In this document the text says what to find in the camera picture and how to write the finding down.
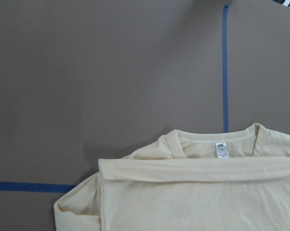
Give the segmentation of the beige long sleeve shirt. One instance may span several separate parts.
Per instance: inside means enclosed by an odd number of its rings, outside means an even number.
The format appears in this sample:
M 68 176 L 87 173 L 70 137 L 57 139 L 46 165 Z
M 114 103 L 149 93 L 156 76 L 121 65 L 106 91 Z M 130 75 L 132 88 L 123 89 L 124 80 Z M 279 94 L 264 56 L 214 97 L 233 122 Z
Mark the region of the beige long sleeve shirt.
M 290 231 L 290 135 L 173 130 L 53 206 L 58 231 Z

